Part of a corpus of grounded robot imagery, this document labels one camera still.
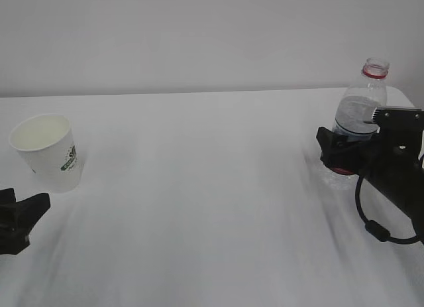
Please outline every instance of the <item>clear plastic bottle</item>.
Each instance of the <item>clear plastic bottle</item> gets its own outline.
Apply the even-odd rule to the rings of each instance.
[[[389,63],[385,60],[366,60],[361,75],[347,89],[339,103],[333,132],[348,136],[348,141],[364,141],[378,130],[377,125],[364,123],[365,119],[371,117],[364,114],[387,104],[388,70]],[[339,190],[352,188],[356,183],[356,176],[341,168],[329,170],[323,166],[321,177],[328,186]]]

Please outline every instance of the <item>white tablecloth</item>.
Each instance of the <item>white tablecloth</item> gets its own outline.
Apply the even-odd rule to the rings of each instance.
[[[422,245],[379,243],[354,182],[320,175],[315,135],[343,92],[1,98],[0,188],[42,192],[7,142],[39,113],[70,118],[85,166],[74,191],[50,195],[30,247],[0,256],[0,304],[422,306],[408,272]],[[411,105],[394,88],[389,104]],[[412,233],[369,185],[363,200],[395,236]]]

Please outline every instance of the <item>bottle neck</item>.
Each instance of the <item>bottle neck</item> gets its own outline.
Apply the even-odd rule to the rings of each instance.
[[[372,72],[370,72],[369,70],[366,70],[365,68],[362,69],[362,73],[369,78],[372,78],[374,80],[383,80],[384,78],[386,78],[387,74],[373,74]]]

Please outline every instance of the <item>paper cup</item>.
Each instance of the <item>paper cup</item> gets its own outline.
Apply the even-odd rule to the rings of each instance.
[[[38,115],[17,125],[9,142],[51,192],[66,192],[80,182],[71,124],[62,115]]]

